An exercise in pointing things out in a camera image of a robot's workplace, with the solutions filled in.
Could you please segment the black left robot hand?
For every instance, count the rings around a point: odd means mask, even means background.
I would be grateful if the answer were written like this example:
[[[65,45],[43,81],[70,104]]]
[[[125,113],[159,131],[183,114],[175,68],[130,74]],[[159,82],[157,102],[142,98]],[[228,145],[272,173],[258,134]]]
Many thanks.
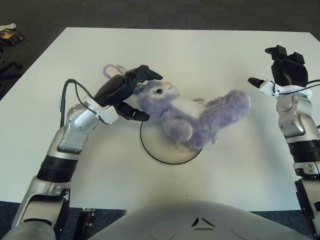
[[[150,116],[133,108],[125,102],[134,94],[139,84],[145,81],[162,80],[163,77],[149,69],[147,65],[128,70],[122,74],[112,76],[94,95],[93,99],[101,106],[113,106],[116,113],[127,120],[146,122]]]

